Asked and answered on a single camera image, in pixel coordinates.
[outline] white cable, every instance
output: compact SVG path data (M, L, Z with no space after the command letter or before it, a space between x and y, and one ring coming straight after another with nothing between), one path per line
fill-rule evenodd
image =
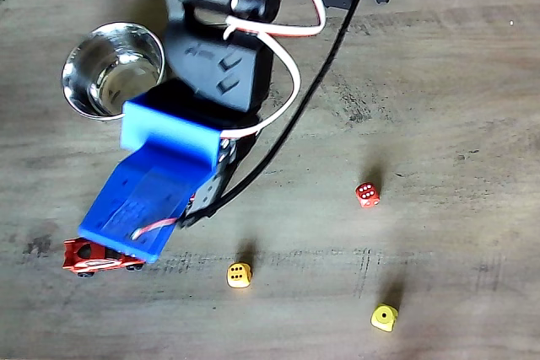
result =
M317 11L319 22L312 26L296 26L260 23L246 19L239 19L235 16L227 16L225 23L229 25L225 33L225 38L234 30L250 31L252 33L268 33L270 35L283 35L293 37L306 37L319 34L327 22L327 11L322 0L312 0Z
M283 62L283 64L289 70L290 76L293 79L293 91L290 94L287 101L271 116L267 119L259 122L255 126L248 126L247 128L239 128L234 130L223 130L221 132L222 138L242 138L248 135L259 132L265 126L272 124L276 121L289 107L293 104L294 99L300 92L300 70L294 62L293 57L279 44L274 38L264 32L257 33L257 38L268 46Z

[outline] metal cup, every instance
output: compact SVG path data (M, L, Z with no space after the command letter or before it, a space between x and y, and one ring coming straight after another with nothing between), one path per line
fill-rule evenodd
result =
M93 120L123 117L124 102L161 83L165 75L161 42L134 23L99 27L67 59L62 70L64 96L81 116Z

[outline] wooden table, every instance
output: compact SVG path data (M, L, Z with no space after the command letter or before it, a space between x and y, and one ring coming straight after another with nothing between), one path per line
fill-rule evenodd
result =
M310 13L284 0L281 20ZM283 41L305 83L343 17L329 14L316 38ZM80 280L62 242L127 153L120 123L68 107L60 70L117 20L161 34L164 1L0 0L0 357L540 357L539 0L363 0L249 191L144 271ZM289 86L276 63L264 114ZM372 177L381 204L361 210L354 188ZM224 277L240 255L254 277L235 291ZM400 304L391 334L370 326L381 301Z

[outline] red toy car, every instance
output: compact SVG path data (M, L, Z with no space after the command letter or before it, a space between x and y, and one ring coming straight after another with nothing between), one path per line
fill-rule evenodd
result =
M65 240L64 247L66 253L62 269L72 271L79 277L92 277L97 271L121 267L129 271L141 270L144 265L135 257L123 255L85 238Z

